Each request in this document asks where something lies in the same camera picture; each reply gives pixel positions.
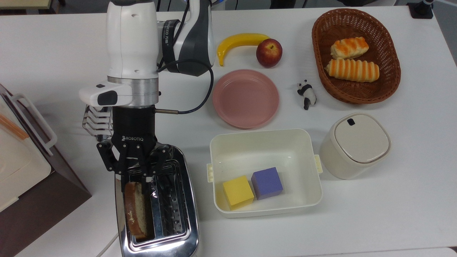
apple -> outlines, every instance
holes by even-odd
[[[262,66],[271,68],[281,60],[282,46],[273,38],[265,39],[257,46],[255,55]]]

bread slice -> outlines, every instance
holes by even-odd
[[[333,59],[354,59],[368,51],[368,44],[363,37],[345,38],[337,40],[330,47]]]
[[[379,66],[374,62],[332,59],[324,69],[337,79],[356,82],[373,82],[379,79]]]
[[[150,235],[148,231],[147,202],[141,193],[141,183],[128,182],[124,190],[124,208],[130,233],[138,241],[145,240]]]

yellow cube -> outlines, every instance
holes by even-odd
[[[246,176],[232,179],[222,185],[230,210],[241,208],[253,202],[254,194]]]

foam block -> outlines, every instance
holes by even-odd
[[[282,184],[275,167],[252,174],[252,186],[257,200],[276,196],[282,192]]]
[[[232,179],[222,185],[230,210],[241,208],[254,201],[254,194],[246,176]]]

brown box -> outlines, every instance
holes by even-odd
[[[0,96],[10,106],[11,94],[0,85]],[[39,122],[19,105],[27,120],[42,138],[46,135]],[[51,166],[51,173],[22,194],[15,203],[0,212],[0,256],[12,257],[88,200],[91,195],[55,146],[49,155],[32,136],[24,119],[11,108]]]

